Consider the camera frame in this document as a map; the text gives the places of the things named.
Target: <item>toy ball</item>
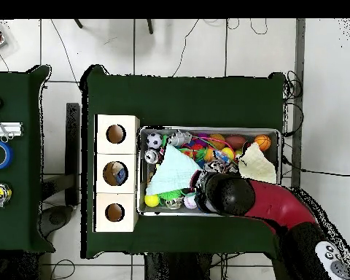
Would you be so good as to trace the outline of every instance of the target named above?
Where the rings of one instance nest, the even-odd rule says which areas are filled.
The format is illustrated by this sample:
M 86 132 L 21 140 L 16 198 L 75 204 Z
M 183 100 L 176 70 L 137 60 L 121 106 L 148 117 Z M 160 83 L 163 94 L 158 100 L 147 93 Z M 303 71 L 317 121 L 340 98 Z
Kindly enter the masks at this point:
M 240 135 L 232 135 L 225 138 L 225 141 L 233 148 L 240 149 L 245 144 L 246 139 Z
M 262 150 L 263 152 L 270 148 L 271 140 L 268 136 L 264 134 L 257 136 L 254 141 L 259 145 L 260 150 Z
M 144 159 L 148 164 L 156 164 L 159 161 L 158 153 L 153 149 L 148 149 L 144 153 Z
M 144 202 L 148 207 L 156 207 L 160 203 L 158 195 L 145 195 Z
M 205 161 L 209 162 L 209 161 L 212 161 L 215 159 L 214 157 L 214 150 L 209 147 L 207 150 L 206 150 L 206 154 L 205 154 L 205 157 L 203 158 Z
M 147 137 L 147 145 L 153 149 L 160 148 L 162 146 L 162 136 L 158 133 L 151 133 Z
M 235 158 L 236 158 L 236 159 L 239 159 L 240 156 L 242 156 L 242 149 L 237 149 L 237 150 L 235 151 Z
M 183 199 L 183 203 L 188 209 L 196 209 L 197 203 L 195 202 L 195 193 L 186 195 Z
M 199 133 L 198 137 L 201 137 L 202 139 L 205 139 L 206 137 L 209 137 L 206 133 Z M 202 147 L 206 147 L 207 143 L 205 141 L 201 141 L 200 139 L 195 140 L 196 144 L 201 145 Z
M 233 153 L 233 150 L 229 147 L 223 148 L 222 152 L 224 152 L 230 160 L 233 160 L 235 158 L 235 154 Z
M 225 138 L 222 134 L 211 134 L 210 135 L 210 143 L 218 150 L 222 150 L 225 147 L 225 143 L 222 143 L 221 141 L 225 141 Z

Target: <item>table leg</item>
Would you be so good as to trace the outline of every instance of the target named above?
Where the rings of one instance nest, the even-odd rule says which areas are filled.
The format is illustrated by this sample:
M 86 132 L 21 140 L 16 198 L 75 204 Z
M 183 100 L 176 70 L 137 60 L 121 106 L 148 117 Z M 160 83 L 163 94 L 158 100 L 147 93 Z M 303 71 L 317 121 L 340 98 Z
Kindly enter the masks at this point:
M 79 20 L 75 20 L 75 23 L 77 23 L 77 25 L 78 25 L 79 28 L 81 28 L 81 29 L 83 28 L 83 25 L 80 23 Z
M 152 20 L 148 20 L 148 19 L 147 19 L 147 22 L 148 22 L 149 33 L 150 33 L 150 34 L 153 34 Z

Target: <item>gray tray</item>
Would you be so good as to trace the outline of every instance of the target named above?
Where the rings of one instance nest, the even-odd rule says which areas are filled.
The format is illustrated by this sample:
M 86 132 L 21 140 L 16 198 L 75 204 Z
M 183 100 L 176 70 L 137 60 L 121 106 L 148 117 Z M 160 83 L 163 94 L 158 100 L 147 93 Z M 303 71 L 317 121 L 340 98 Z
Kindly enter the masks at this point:
M 281 134 L 275 129 L 252 129 L 252 128 L 210 128 L 210 127 L 177 127 L 177 126 L 168 126 L 160 130 L 154 128 L 143 127 L 140 130 L 140 140 L 146 141 L 147 136 L 151 133 L 159 133 L 161 135 L 166 134 L 170 136 L 172 133 L 180 130 L 181 132 L 190 132 L 191 134 L 197 133 L 220 133 L 222 135 L 232 135 L 239 134 L 246 138 L 249 142 L 254 142 L 254 138 L 257 135 L 265 134 L 271 139 L 271 147 L 265 151 L 265 157 L 269 160 L 276 169 L 277 175 L 277 184 L 280 184 L 280 175 L 281 175 Z M 137 210 L 144 216 L 156 216 L 156 215 L 165 215 L 165 216 L 218 216 L 216 214 L 205 214 L 199 209 L 187 209 L 185 206 L 182 206 L 180 209 L 171 210 L 166 206 L 157 206 L 157 207 L 148 207 L 145 205 L 144 196 L 145 188 L 147 186 L 147 180 L 150 172 L 155 170 L 155 167 L 151 164 L 147 164 L 144 159 L 144 153 L 147 150 L 147 143 L 142 142 L 139 150 L 139 162 L 138 162 L 138 175 L 137 175 Z

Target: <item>small toy figure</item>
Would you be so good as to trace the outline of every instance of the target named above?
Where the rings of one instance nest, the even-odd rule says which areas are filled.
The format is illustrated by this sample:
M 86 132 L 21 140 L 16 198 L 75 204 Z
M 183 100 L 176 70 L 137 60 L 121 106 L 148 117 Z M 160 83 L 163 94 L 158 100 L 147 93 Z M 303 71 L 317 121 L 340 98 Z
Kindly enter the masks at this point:
M 182 146 L 183 144 L 188 144 L 192 141 L 192 135 L 189 132 L 176 132 L 171 134 L 167 138 L 167 144 L 172 146 Z

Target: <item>green table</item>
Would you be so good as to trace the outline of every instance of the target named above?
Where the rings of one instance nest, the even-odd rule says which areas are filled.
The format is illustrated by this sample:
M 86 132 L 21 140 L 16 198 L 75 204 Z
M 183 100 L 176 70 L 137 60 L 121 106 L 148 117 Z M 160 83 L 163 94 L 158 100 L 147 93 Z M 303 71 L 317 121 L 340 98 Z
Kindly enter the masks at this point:
M 48 66 L 37 66 L 24 73 L 0 72 L 0 98 L 4 102 L 0 121 L 21 122 L 24 131 L 23 136 L 9 141 L 13 161 L 0 170 L 0 183 L 12 188 L 9 204 L 0 209 L 0 250 L 53 251 L 38 229 L 42 206 L 39 91 L 49 71 Z
M 83 75 L 82 255 L 99 252 L 264 252 L 278 239 L 259 220 L 230 217 L 139 217 L 132 233 L 94 233 L 95 114 L 127 114 L 140 125 L 283 128 L 282 74 L 271 78 L 110 76 L 101 66 Z

